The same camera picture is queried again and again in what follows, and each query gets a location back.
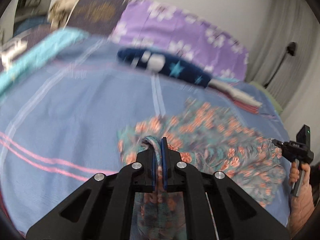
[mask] silver screw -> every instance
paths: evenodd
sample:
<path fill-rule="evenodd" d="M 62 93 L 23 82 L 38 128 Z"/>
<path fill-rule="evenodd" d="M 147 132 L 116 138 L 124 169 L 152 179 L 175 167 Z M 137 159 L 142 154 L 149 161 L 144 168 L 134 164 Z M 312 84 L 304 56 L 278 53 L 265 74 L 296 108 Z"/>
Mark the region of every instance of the silver screw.
<path fill-rule="evenodd" d="M 225 177 L 224 173 L 222 171 L 217 171 L 214 176 L 217 178 L 217 179 L 223 179 Z"/>
<path fill-rule="evenodd" d="M 180 169 L 184 169 L 187 166 L 187 164 L 185 162 L 178 162 L 177 163 L 177 167 Z"/>
<path fill-rule="evenodd" d="M 94 176 L 94 179 L 95 179 L 96 181 L 101 181 L 101 180 L 104 179 L 104 174 L 102 174 L 102 173 L 97 173 L 97 174 Z"/>
<path fill-rule="evenodd" d="M 142 164 L 141 163 L 132 163 L 132 168 L 134 168 L 135 170 L 138 170 L 142 167 Z"/>

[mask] black handheld device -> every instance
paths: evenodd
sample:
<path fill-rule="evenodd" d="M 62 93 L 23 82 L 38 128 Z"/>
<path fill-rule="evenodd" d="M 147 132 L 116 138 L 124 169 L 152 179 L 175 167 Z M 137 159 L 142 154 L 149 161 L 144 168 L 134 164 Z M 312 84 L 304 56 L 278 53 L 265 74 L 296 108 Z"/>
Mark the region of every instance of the black handheld device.
<path fill-rule="evenodd" d="M 313 161 L 314 154 L 310 150 L 310 127 L 304 125 L 297 133 L 295 141 L 281 142 L 272 140 L 275 146 L 282 149 L 282 156 L 289 162 L 298 163 L 299 179 L 292 185 L 291 194 L 295 197 L 300 195 L 305 171 L 301 168 L 303 163 L 310 164 Z"/>

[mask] floral garment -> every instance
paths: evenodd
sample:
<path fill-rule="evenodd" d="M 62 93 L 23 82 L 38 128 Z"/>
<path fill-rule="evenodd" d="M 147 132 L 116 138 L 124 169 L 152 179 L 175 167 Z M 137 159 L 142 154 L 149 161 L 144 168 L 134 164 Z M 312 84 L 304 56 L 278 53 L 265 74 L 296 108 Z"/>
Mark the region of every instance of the floral garment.
<path fill-rule="evenodd" d="M 153 117 L 119 133 L 124 166 L 149 146 L 156 152 L 156 190 L 135 197 L 134 215 L 142 239 L 186 239 L 182 193 L 167 193 L 162 186 L 162 137 L 183 161 L 201 172 L 225 172 L 263 207 L 272 202 L 285 178 L 282 152 L 270 140 L 241 126 L 228 108 L 189 99 L 180 115 Z"/>

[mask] star print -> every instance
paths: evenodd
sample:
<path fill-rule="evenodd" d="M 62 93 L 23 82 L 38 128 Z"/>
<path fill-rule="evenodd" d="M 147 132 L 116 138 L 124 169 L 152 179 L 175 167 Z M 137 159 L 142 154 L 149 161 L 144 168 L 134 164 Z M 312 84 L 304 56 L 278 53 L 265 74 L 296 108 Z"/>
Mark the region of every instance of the star print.
<path fill-rule="evenodd" d="M 175 78 L 178 78 L 184 67 L 180 66 L 180 61 L 177 64 L 170 64 L 169 69 L 171 70 L 169 77 L 174 76 Z"/>
<path fill-rule="evenodd" d="M 196 85 L 199 84 L 202 81 L 202 79 L 203 79 L 202 76 L 198 76 L 198 78 L 195 81 L 195 84 Z"/>

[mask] pink stripe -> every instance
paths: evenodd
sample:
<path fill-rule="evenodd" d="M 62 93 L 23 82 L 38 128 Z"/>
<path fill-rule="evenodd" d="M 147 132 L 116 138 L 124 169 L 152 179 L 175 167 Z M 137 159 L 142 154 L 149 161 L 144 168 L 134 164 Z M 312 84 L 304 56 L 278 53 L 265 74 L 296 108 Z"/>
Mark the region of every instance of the pink stripe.
<path fill-rule="evenodd" d="M 34 159 L 36 159 L 38 161 L 44 162 L 44 163 L 65 165 L 65 166 L 68 166 L 68 167 L 71 167 L 71 168 L 74 168 L 74 169 L 77 169 L 77 170 L 80 170 L 80 171 L 83 171 L 83 172 L 92 173 L 92 174 L 103 173 L 103 174 L 106 174 L 108 176 L 108 175 L 117 173 L 116 171 L 105 171 L 105 170 L 97 170 L 97 169 L 91 169 L 91 168 L 82 167 L 82 166 L 73 164 L 71 162 L 62 160 L 62 159 L 45 158 L 45 157 L 39 156 L 37 154 L 34 154 L 33 152 L 30 152 L 27 149 L 23 148 L 22 146 L 20 146 L 16 142 L 12 141 L 8 136 L 6 136 L 2 132 L 0 132 L 0 137 L 3 137 L 7 141 L 9 141 L 12 145 L 17 147 L 17 149 L 19 149 L 20 151 L 24 152 L 25 154 L 31 156 L 32 158 L 34 158 Z"/>
<path fill-rule="evenodd" d="M 0 140 L 0 144 L 2 144 L 4 147 L 6 147 L 8 150 L 10 150 L 13 154 L 15 154 L 20 159 L 24 160 L 25 162 L 29 163 L 30 165 L 32 165 L 32 166 L 34 166 L 34 167 L 36 167 L 38 169 L 41 169 L 41 170 L 47 171 L 47 172 L 59 173 L 59 174 L 62 174 L 62 175 L 65 175 L 65 176 L 68 176 L 68 177 L 71 177 L 73 179 L 77 179 L 77 180 L 80 180 L 80 181 L 87 181 L 88 180 L 88 178 L 75 175 L 75 174 L 70 173 L 68 171 L 64 171 L 64 170 L 58 169 L 56 167 L 46 167 L 46 166 L 42 166 L 42 165 L 39 165 L 37 163 L 34 163 L 34 162 L 28 160 L 26 157 L 22 156 L 21 154 L 17 153 L 9 145 L 7 145 L 3 140 Z"/>

